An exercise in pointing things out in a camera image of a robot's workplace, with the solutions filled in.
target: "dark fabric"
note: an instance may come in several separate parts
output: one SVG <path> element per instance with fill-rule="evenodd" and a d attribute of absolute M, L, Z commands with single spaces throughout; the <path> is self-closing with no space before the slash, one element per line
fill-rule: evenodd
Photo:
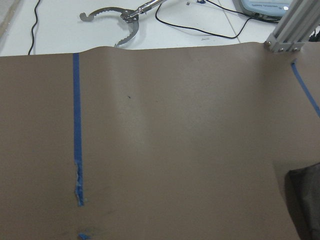
<path fill-rule="evenodd" d="M 320 163 L 289 171 L 312 240 L 320 240 Z"/>

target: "black wire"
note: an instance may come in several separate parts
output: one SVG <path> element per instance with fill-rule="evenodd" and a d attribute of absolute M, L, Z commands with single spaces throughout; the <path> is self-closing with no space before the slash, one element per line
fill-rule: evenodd
<path fill-rule="evenodd" d="M 278 22 L 276 20 L 266 20 L 266 19 L 259 19 L 259 18 L 256 18 L 256 17 L 252 17 L 250 15 L 247 15 L 243 12 L 239 12 L 239 11 L 234 11 L 234 10 L 231 10 L 231 9 L 227 9 L 227 8 L 224 8 L 220 5 L 217 5 L 209 0 L 206 0 L 207 2 L 223 9 L 223 10 L 226 10 L 226 11 L 229 11 L 229 12 L 232 12 L 232 13 L 237 13 L 237 14 L 241 14 L 241 15 L 244 15 L 246 17 L 248 17 L 248 19 L 245 21 L 245 23 L 243 24 L 241 30 L 239 31 L 239 33 L 235 36 L 225 36 L 225 35 L 220 35 L 220 34 L 216 34 L 216 33 L 212 33 L 212 32 L 208 32 L 208 31 L 204 31 L 204 30 L 201 30 L 201 29 L 198 29 L 198 28 L 194 28 L 194 27 L 189 27 L 189 26 L 181 26 L 181 25 L 176 25 L 176 24 L 172 24 L 172 23 L 169 23 L 169 22 L 166 22 L 166 21 L 163 21 L 161 19 L 158 18 L 158 12 L 159 12 L 159 9 L 161 7 L 162 4 L 159 5 L 159 7 L 157 8 L 156 12 L 155 12 L 155 19 L 158 20 L 160 23 L 163 23 L 163 24 L 166 24 L 166 25 L 169 25 L 169 26 L 172 26 L 172 27 L 176 27 L 176 28 L 181 28 L 181 29 L 190 29 L 190 30 L 195 30 L 195 31 L 198 31 L 198 32 L 201 32 L 201 33 L 204 33 L 204 34 L 208 34 L 208 35 L 211 35 L 211 36 L 216 36 L 216 37 L 220 37 L 220 38 L 225 38 L 225 39 L 235 39 L 237 38 L 243 31 L 243 29 L 245 28 L 247 22 L 251 19 L 254 19 L 254 20 L 258 20 L 258 21 L 261 21 L 261 22 L 266 22 L 266 23 L 274 23 L 274 24 L 277 24 Z"/>
<path fill-rule="evenodd" d="M 226 11 L 228 11 L 228 12 L 232 12 L 232 13 L 235 13 L 235 14 L 240 14 L 240 15 L 246 16 L 246 17 L 248 17 L 248 18 L 252 18 L 252 19 L 254 19 L 254 20 L 260 21 L 260 22 L 272 23 L 272 24 L 277 24 L 277 23 L 278 23 L 278 20 L 276 20 L 276 19 L 271 20 L 271 19 L 257 18 L 257 17 L 251 16 L 251 15 L 249 15 L 249 14 L 240 12 L 240 11 L 234 11 L 234 10 L 225 8 L 225 7 L 220 6 L 220 5 L 214 3 L 214 2 L 212 2 L 212 1 L 210 1 L 210 0 L 205 0 L 205 1 L 208 2 L 208 3 L 211 3 L 211 4 L 213 4 L 213 5 L 215 5 L 215 6 L 218 7 L 218 8 L 221 8 L 221 9 L 223 9 L 223 10 L 226 10 Z"/>
<path fill-rule="evenodd" d="M 34 28 L 35 28 L 35 26 L 36 26 L 37 23 L 38 23 L 37 7 L 38 7 L 40 1 L 41 1 L 41 0 L 38 0 L 38 2 L 36 3 L 36 5 L 35 5 L 35 7 L 34 7 L 35 23 L 34 23 L 34 25 L 33 25 L 32 28 L 31 28 L 32 44 L 31 44 L 31 47 L 30 47 L 30 49 L 29 49 L 28 55 L 30 55 L 31 50 L 32 50 L 32 48 L 34 47 L 34 44 L 35 44 Z"/>

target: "electronic device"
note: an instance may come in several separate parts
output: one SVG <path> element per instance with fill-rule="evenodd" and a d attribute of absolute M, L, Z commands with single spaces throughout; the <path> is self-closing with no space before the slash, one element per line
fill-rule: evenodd
<path fill-rule="evenodd" d="M 240 0 L 245 14 L 255 18 L 280 19 L 290 8 L 293 0 Z"/>

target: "torn tape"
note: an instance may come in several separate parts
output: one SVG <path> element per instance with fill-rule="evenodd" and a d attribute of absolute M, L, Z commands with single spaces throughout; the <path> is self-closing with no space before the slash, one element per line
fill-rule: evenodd
<path fill-rule="evenodd" d="M 74 163 L 77 168 L 75 194 L 78 199 L 78 206 L 80 207 L 84 205 L 84 193 L 82 168 L 79 53 L 73 54 L 73 123 Z"/>
<path fill-rule="evenodd" d="M 296 62 L 297 62 L 297 59 L 293 60 L 292 63 L 291 63 L 291 68 L 292 68 L 292 71 L 296 77 L 296 79 L 298 80 L 300 86 L 302 87 L 306 97 L 309 99 L 311 105 L 313 106 L 316 114 L 318 115 L 318 117 L 320 118 L 320 108 L 319 106 L 317 105 L 315 99 L 312 97 L 311 93 L 309 92 L 305 82 L 303 81 L 302 77 L 300 76 L 299 72 L 298 72 L 298 69 L 297 69 L 297 66 L 296 66 Z"/>

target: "blue painter's tape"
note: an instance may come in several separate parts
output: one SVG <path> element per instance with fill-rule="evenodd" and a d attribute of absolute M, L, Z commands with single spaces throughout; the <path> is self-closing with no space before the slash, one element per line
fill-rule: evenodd
<path fill-rule="evenodd" d="M 84 233 L 79 233 L 78 236 L 79 236 L 82 240 L 91 239 L 91 237 L 85 235 Z"/>
<path fill-rule="evenodd" d="M 82 168 L 82 138 L 81 138 L 81 101 L 80 101 L 80 70 L 79 53 L 73 54 L 73 141 L 74 141 L 74 163 L 77 167 L 75 194 L 78 206 L 84 205 L 83 192 L 83 168 Z"/>
<path fill-rule="evenodd" d="M 297 62 L 297 59 L 293 60 L 293 62 L 291 63 L 291 68 L 292 68 L 292 71 L 296 77 L 296 79 L 298 80 L 300 86 L 302 87 L 306 97 L 309 99 L 311 105 L 313 106 L 316 114 L 318 115 L 318 117 L 320 118 L 320 108 L 319 106 L 317 105 L 315 99 L 312 97 L 311 93 L 309 92 L 305 82 L 303 81 L 302 77 L 300 76 L 299 72 L 298 72 L 298 69 L 297 69 L 297 66 L 296 66 L 296 62 Z"/>

